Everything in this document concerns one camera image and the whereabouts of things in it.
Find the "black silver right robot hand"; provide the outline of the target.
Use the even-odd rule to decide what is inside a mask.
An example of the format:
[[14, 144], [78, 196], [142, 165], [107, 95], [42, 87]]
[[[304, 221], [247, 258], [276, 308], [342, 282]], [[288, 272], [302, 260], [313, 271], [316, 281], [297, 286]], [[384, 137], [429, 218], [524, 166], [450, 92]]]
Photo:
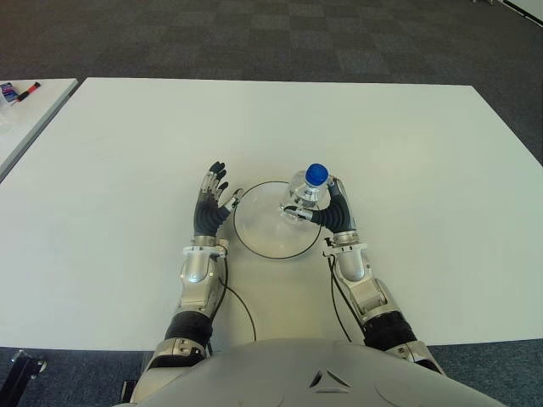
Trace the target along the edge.
[[325, 209], [302, 209], [298, 206], [289, 205], [283, 211], [296, 218], [324, 226], [333, 234], [355, 231], [356, 223], [350, 210], [343, 182], [333, 176], [327, 182], [327, 190], [330, 200]]

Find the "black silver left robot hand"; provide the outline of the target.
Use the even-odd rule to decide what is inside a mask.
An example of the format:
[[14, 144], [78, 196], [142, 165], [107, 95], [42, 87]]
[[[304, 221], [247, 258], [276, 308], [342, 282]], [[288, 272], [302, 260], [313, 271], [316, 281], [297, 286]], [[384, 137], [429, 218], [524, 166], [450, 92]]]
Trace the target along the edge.
[[204, 175], [193, 213], [196, 237], [216, 237], [221, 225], [242, 200], [244, 190], [239, 188], [225, 203], [220, 204], [221, 195], [228, 188], [228, 182], [223, 181], [226, 174], [226, 164], [216, 161]]

